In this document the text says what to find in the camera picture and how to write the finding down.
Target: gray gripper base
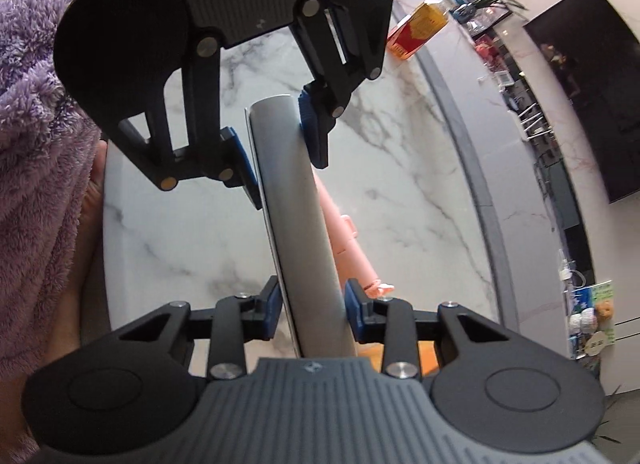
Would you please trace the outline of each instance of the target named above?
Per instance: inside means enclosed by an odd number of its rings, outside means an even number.
[[[609,461],[587,442],[554,454],[520,455],[490,449],[446,424],[417,381],[395,380],[376,373],[367,359],[350,358],[262,359],[249,376],[210,384],[191,417],[155,444],[101,457],[71,456],[45,448],[32,462],[601,464]]]

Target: white marble countertop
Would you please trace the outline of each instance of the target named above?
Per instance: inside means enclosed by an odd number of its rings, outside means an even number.
[[[221,125],[248,148],[244,108],[295,94],[311,80],[288,30],[223,50]],[[165,88],[174,147],[186,144],[179,72]],[[476,211],[433,94],[414,60],[388,58],[330,134],[321,178],[395,296],[415,308],[454,300],[497,318],[491,272]],[[151,185],[111,145],[106,171],[104,258],[113,327],[175,299],[211,307],[238,291],[255,293],[274,274],[262,213],[242,189],[209,179],[169,193]],[[290,354],[286,328],[256,354]]]

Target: orange object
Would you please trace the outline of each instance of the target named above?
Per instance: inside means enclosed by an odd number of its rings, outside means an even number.
[[[379,372],[382,368],[382,351],[384,345],[376,343],[373,346],[368,345],[362,349],[358,349],[358,355],[363,358],[369,358],[371,365]],[[422,374],[426,375],[439,367],[436,358],[436,352],[433,349],[433,341],[418,341],[418,350],[420,351],[420,366]]]
[[[382,283],[376,271],[369,263],[367,255],[358,244],[356,237],[358,232],[356,226],[348,215],[341,215],[340,209],[331,199],[322,181],[314,172],[316,187],[318,188],[318,199],[324,216],[324,225],[331,251],[334,255],[335,269],[338,273],[340,288],[349,278],[358,280],[364,292],[370,298],[377,298],[394,290],[393,285]]]
[[[610,299],[596,303],[594,308],[600,321],[607,321],[613,317],[613,302]]]
[[[427,0],[391,30],[386,39],[386,49],[398,59],[409,59],[446,24],[446,11],[440,3]]]

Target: fluffy purple fabric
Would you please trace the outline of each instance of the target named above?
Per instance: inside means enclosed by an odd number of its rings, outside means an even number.
[[[25,462],[29,457],[32,457],[39,450],[36,441],[32,439],[29,435],[24,434],[20,438],[20,442],[18,443],[17,448],[13,448],[9,450],[9,459],[10,462],[20,463]]]
[[[70,2],[0,2],[0,381],[44,353],[99,136],[53,67]]]

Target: pink object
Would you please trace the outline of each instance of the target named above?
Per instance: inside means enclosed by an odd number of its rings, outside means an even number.
[[[351,218],[348,215],[340,214],[340,209],[335,205],[316,173],[314,173],[314,178],[316,179],[316,187],[318,187],[318,197],[334,255],[340,287],[344,289],[344,284],[349,278],[356,278],[364,292],[371,298],[393,291],[393,285],[382,283],[378,278],[376,271],[367,259],[367,255],[364,254],[356,241],[358,232]]]

